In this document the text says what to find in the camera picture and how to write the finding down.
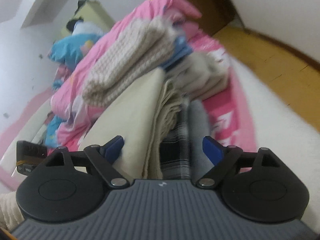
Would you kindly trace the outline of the pink white headboard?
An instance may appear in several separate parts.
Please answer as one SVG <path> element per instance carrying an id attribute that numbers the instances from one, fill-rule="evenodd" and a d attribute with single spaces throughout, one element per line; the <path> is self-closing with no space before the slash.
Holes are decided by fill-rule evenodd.
<path id="1" fill-rule="evenodd" d="M 35 138 L 51 110 L 52 94 L 48 88 L 32 98 L 20 118 L 1 134 L 1 185 L 10 191 L 15 191 L 25 178 L 16 171 L 16 142 Z"/>

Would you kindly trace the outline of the cream knitted sleeve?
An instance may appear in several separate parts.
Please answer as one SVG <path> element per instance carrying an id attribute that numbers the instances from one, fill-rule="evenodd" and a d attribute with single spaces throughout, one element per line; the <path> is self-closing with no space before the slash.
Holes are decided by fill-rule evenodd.
<path id="1" fill-rule="evenodd" d="M 14 230 L 24 221 L 24 217 L 17 205 L 16 192 L 1 194 L 0 221 L 1 228 L 8 231 Z"/>

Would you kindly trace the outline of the black white checkered garment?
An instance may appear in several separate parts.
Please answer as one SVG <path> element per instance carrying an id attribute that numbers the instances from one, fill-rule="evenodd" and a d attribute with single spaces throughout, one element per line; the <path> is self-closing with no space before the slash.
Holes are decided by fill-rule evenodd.
<path id="1" fill-rule="evenodd" d="M 189 99 L 184 98 L 175 127 L 160 144 L 161 172 L 166 180 L 191 178 L 188 108 Z"/>

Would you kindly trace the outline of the pink floral bed sheet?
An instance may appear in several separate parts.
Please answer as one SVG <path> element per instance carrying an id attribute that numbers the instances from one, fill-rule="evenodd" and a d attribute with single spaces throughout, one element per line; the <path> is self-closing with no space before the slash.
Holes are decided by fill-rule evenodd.
<path id="1" fill-rule="evenodd" d="M 253 120 L 232 58 L 218 40 L 202 31 L 198 31 L 189 44 L 195 51 L 211 53 L 229 74 L 227 88 L 202 102 L 209 116 L 211 136 L 224 146 L 235 145 L 244 151 L 255 152 Z"/>

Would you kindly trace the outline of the beige khaki trousers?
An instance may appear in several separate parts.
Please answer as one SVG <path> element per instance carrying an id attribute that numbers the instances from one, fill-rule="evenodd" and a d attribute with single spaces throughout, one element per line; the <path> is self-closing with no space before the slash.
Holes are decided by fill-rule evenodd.
<path id="1" fill-rule="evenodd" d="M 135 80 L 112 102 L 80 145 L 104 145 L 115 136 L 124 138 L 114 168 L 126 178 L 162 179 L 159 147 L 176 124 L 181 93 L 162 68 Z"/>

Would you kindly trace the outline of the dark blue folded garment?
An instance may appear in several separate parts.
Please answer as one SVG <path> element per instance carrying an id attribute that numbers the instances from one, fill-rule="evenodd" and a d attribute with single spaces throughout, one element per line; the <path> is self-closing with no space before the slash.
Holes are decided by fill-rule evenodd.
<path id="1" fill-rule="evenodd" d="M 161 63 L 159 66 L 168 72 L 179 64 L 185 57 L 193 52 L 191 46 L 189 46 L 185 36 L 178 36 L 174 42 L 174 53 L 170 59 Z"/>

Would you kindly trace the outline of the cream folded garment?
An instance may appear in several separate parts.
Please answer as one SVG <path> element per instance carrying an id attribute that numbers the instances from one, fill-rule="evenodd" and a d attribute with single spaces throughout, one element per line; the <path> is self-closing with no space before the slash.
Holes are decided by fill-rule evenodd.
<path id="1" fill-rule="evenodd" d="M 227 88 L 229 69 L 211 53 L 193 52 L 170 67 L 166 76 L 190 100 L 206 100 Z"/>

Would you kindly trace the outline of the pink and blue quilt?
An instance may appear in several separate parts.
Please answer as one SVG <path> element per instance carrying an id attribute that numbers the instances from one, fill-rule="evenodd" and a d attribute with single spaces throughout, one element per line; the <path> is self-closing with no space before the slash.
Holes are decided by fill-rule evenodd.
<path id="1" fill-rule="evenodd" d="M 173 22 L 182 22 L 186 17 L 199 19 L 202 14 L 187 0 L 146 0 L 116 22 L 111 30 L 77 61 L 74 70 L 52 96 L 50 106 L 55 116 L 47 126 L 46 146 L 78 149 L 81 139 L 104 111 L 83 102 L 82 85 L 89 71 L 132 20 L 150 20 L 156 16 L 168 16 Z"/>

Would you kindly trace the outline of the beige knitted folded sweater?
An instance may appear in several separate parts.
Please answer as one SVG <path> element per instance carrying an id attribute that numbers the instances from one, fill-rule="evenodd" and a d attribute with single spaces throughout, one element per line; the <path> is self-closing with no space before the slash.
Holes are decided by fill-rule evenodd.
<path id="1" fill-rule="evenodd" d="M 162 17 L 133 20 L 91 68 L 82 87 L 85 104 L 109 106 L 136 79 L 173 56 L 178 35 Z"/>

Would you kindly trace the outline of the grey folded garment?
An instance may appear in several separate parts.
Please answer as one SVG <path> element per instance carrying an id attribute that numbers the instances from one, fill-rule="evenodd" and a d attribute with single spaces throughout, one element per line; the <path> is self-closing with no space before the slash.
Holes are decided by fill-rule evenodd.
<path id="1" fill-rule="evenodd" d="M 208 114 L 200 100 L 194 100 L 189 104 L 188 129 L 191 180 L 195 182 L 214 166 L 202 149 L 204 137 L 210 135 L 210 123 Z"/>

